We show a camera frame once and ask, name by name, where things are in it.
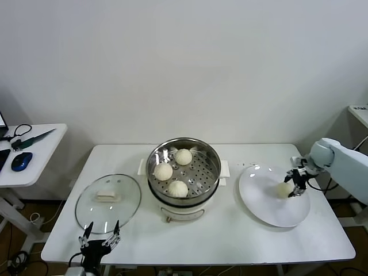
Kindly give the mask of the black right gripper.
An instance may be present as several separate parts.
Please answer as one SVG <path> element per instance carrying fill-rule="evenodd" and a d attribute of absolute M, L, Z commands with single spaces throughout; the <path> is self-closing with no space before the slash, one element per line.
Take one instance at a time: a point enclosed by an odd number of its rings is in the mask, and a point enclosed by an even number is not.
<path fill-rule="evenodd" d="M 310 175 L 304 167 L 296 167 L 287 171 L 284 182 L 287 183 L 292 179 L 295 184 L 294 188 L 292 188 L 291 192 L 288 194 L 288 198 L 303 195 L 306 189 L 306 183 L 309 181 L 309 177 Z"/>

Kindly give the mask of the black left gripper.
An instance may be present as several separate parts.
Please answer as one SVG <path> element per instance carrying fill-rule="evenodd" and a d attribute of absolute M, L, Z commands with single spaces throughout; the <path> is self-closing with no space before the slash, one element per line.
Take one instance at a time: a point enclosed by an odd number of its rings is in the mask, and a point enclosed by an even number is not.
<path fill-rule="evenodd" d="M 93 229 L 93 222 L 85 229 L 82 236 L 78 237 L 81 247 L 80 251 L 84 257 L 82 267 L 99 268 L 101 259 L 111 253 L 111 247 L 115 247 L 120 242 L 120 221 L 117 220 L 113 234 L 106 240 L 92 240 L 88 242 L 89 236 Z"/>

